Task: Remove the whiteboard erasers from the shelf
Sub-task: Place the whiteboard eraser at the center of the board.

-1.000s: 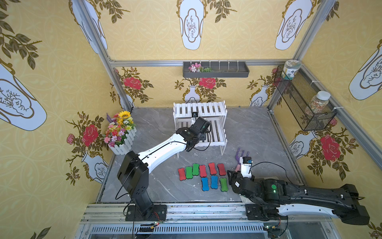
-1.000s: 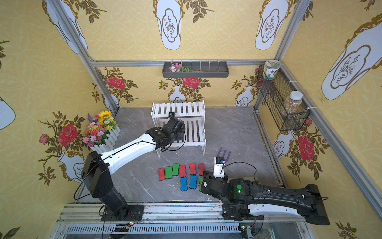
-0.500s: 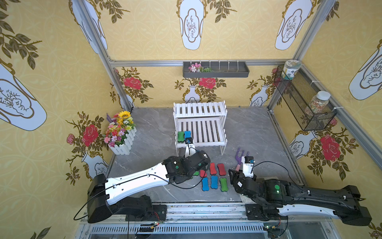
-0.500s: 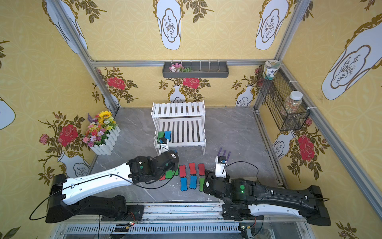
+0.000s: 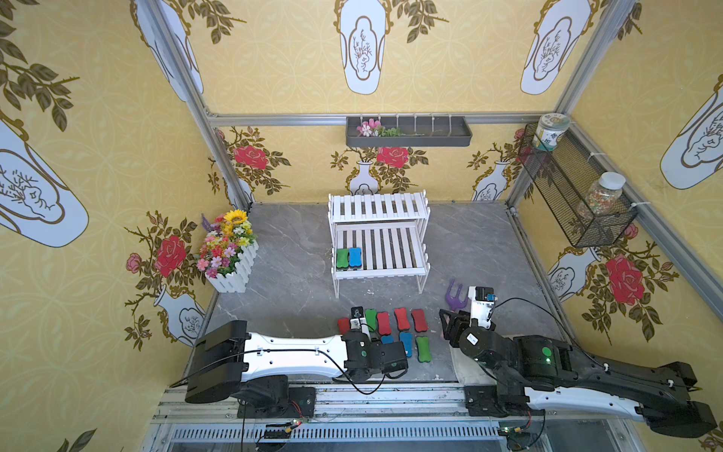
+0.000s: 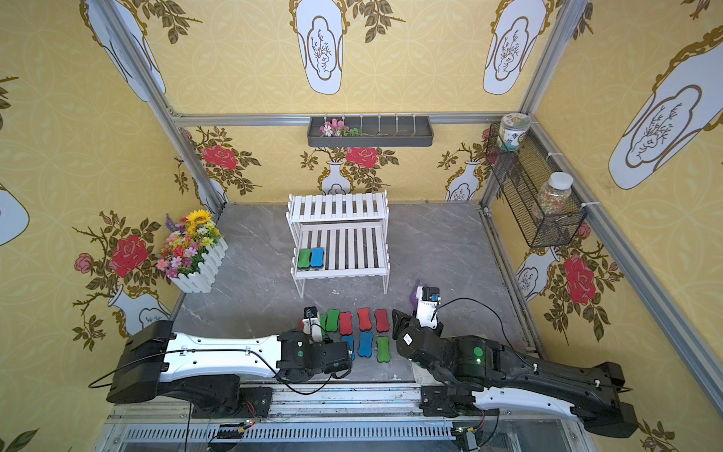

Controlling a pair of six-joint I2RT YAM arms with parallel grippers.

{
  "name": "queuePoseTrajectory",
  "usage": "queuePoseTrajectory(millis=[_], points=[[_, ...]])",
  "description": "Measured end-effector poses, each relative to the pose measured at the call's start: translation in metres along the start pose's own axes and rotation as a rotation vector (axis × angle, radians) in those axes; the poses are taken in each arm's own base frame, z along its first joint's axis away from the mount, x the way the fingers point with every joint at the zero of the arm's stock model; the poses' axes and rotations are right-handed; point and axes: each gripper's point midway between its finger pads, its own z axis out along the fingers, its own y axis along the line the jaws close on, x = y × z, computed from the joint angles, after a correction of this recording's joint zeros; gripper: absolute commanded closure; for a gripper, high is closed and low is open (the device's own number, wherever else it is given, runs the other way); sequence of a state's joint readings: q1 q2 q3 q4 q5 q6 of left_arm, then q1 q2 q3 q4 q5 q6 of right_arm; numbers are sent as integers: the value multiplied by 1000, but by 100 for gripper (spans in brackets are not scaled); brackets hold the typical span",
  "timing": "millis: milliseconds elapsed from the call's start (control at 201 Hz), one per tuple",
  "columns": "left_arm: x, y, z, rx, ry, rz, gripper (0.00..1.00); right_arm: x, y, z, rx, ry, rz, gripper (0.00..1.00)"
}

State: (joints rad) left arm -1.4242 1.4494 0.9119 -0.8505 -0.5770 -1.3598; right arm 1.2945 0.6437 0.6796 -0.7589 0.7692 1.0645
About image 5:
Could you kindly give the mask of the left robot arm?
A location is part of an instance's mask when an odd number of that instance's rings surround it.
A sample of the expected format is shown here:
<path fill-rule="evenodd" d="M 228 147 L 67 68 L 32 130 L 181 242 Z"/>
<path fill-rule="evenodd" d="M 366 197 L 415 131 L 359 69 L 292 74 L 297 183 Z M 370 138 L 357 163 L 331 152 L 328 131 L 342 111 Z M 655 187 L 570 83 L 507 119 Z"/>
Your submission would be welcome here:
<path fill-rule="evenodd" d="M 197 340 L 186 378 L 187 403 L 233 397 L 257 410 L 278 411 L 289 402 L 290 376 L 357 384 L 376 375 L 398 378 L 409 369 L 403 344 L 384 344 L 361 329 L 299 339 L 251 333 L 247 326 L 245 320 L 234 320 Z"/>

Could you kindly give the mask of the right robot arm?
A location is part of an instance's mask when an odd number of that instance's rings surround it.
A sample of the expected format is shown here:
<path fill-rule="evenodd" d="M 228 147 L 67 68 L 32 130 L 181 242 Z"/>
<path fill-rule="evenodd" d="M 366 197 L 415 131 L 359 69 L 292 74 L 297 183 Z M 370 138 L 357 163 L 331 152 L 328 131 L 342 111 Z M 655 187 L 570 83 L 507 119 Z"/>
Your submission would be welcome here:
<path fill-rule="evenodd" d="M 504 337 L 464 311 L 442 310 L 440 318 L 450 345 L 495 382 L 465 387 L 472 416 L 617 414 L 678 438 L 700 438 L 717 427 L 711 408 L 689 395 L 698 380 L 688 363 L 631 365 L 541 335 Z"/>

